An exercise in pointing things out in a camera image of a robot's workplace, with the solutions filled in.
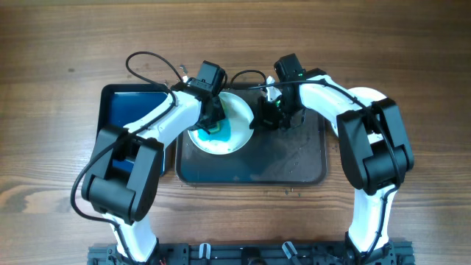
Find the white plate with red rim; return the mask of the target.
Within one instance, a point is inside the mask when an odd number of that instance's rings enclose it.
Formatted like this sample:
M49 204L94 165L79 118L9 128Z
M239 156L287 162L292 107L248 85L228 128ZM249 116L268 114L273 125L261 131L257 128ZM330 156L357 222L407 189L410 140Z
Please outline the white plate with red rim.
M370 107L373 102L386 98L383 93L376 91L373 88L356 87L346 89L340 86L340 89L346 91L366 107ZM361 106L354 103L354 101L348 99L344 94L341 94L338 91L335 91L331 97L332 99L329 100L330 104L326 108L324 117L330 122L334 134L338 137L337 116L347 112L348 110L361 110Z

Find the green scouring sponge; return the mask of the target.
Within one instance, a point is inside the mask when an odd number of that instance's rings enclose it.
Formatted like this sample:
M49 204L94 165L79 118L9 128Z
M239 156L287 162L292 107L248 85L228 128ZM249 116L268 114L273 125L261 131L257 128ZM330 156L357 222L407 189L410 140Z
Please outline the green scouring sponge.
M221 125L220 125L220 122L217 121L210 124L203 124L200 126L200 129L206 132L208 135L211 135L211 134L219 132L221 129Z

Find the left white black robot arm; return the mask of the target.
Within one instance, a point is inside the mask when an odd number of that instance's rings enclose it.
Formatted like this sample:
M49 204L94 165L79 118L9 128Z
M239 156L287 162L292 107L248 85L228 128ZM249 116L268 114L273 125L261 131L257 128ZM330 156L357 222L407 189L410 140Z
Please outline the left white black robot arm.
M157 236L146 215L154 202L166 147L185 130L212 135L225 114L219 94L225 70L205 61L196 77L164 88L166 99L144 117L117 127L108 124L96 136L91 159L71 190L71 206L81 193L117 239L117 260L124 264L156 264Z

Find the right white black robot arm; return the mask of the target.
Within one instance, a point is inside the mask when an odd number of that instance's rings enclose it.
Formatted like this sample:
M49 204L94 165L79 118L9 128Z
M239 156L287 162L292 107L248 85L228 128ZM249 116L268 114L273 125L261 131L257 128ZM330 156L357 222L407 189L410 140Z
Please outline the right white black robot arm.
M336 128L341 165L355 189L347 242L359 261L367 261L389 241L387 225L394 195L414 167L414 155L396 102L369 89L346 89L319 68L305 70L295 54L281 57L278 82L259 85L279 94L258 100L252 128L288 129L291 117L313 110Z

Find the white plate with blue streak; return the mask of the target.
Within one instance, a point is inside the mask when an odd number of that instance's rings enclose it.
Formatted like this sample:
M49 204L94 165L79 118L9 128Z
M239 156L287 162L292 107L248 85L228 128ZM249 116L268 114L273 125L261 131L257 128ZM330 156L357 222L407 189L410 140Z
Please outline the white plate with blue streak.
M218 130L207 134L198 129L188 131L191 141L202 151L212 155L227 155L242 148L252 137L249 128L254 114L250 106L234 93L221 92L219 98L226 118L221 120Z

